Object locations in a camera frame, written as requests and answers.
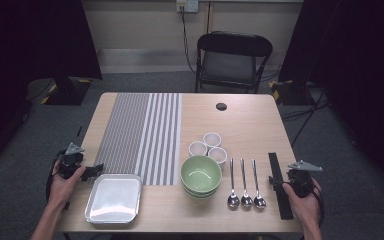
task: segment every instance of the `black chair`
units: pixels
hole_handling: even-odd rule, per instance
[[[201,88],[202,84],[210,84],[242,88],[247,93],[251,89],[258,92],[264,66],[273,51],[267,39],[217,31],[201,36],[197,46],[195,92],[198,92],[198,84]]]

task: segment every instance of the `small white cup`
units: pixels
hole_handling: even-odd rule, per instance
[[[195,141],[189,145],[189,155],[190,156],[197,156],[197,155],[203,155],[205,156],[207,154],[207,145],[201,141]]]
[[[208,149],[211,149],[213,147],[220,147],[221,137],[217,133],[207,133],[204,135],[204,143],[205,145],[207,145]]]
[[[226,163],[227,159],[227,152],[221,147],[213,147],[208,152],[208,157],[213,159],[217,162],[217,164],[220,166],[221,170],[223,171],[224,165]]]

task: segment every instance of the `electrical outlet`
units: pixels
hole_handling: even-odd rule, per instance
[[[187,0],[187,12],[198,12],[198,0]]]
[[[180,7],[183,7],[183,11],[186,12],[187,3],[187,0],[176,0],[176,11],[181,12]]]
[[[183,7],[183,12],[198,12],[199,0],[176,0],[176,11],[181,12],[180,7]]]

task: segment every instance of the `spoon handle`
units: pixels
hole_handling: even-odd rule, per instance
[[[246,192],[245,169],[244,169],[244,159],[243,158],[241,158],[241,168],[242,168],[242,179],[244,181],[244,191]]]
[[[232,181],[232,191],[235,189],[235,185],[233,184],[233,158],[230,159],[230,179]]]
[[[257,180],[257,169],[255,167],[255,159],[252,159],[252,169],[254,170],[254,178],[255,178],[255,188],[257,189],[258,194],[258,180]]]

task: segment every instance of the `human hand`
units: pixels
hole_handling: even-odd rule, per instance
[[[70,197],[74,191],[74,186],[76,185],[77,180],[86,170],[86,167],[81,166],[74,172],[73,176],[71,176],[69,179],[64,179],[59,174],[57,174],[59,163],[60,161],[57,161],[52,170],[53,179],[48,202],[55,204],[62,209],[70,200]]]
[[[318,197],[321,195],[321,187],[313,178],[313,184],[316,186],[314,192]],[[319,202],[314,194],[309,194],[305,198],[298,197],[288,183],[282,184],[283,189],[289,197],[292,211],[295,217],[299,219],[303,227],[305,239],[321,239],[319,227]]]

